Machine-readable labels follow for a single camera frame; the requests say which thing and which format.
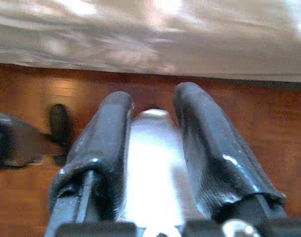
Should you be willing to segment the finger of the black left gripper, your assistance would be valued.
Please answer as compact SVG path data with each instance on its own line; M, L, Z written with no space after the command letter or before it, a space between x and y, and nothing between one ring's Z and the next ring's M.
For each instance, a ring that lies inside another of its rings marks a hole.
M33 126L0 113L0 171L39 163L45 155L45 140Z
M55 104L49 111L49 125L51 140L62 148L61 155L54 155L55 163L64 166L72 145L72 126L68 110L63 104Z

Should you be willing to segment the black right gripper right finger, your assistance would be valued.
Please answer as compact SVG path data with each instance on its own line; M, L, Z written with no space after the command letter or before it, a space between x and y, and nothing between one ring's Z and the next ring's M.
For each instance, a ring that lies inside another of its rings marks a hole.
M285 196L216 101L192 82L174 90L174 110L195 204L207 219L285 218Z

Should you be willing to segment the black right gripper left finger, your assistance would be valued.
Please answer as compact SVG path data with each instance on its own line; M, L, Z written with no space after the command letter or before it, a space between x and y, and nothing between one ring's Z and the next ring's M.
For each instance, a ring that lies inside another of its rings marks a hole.
M53 212L58 193L89 170L102 176L106 218L115 220L126 198L128 146L133 113L132 97L113 92L101 102L97 113L74 142L66 164L51 182L48 209Z

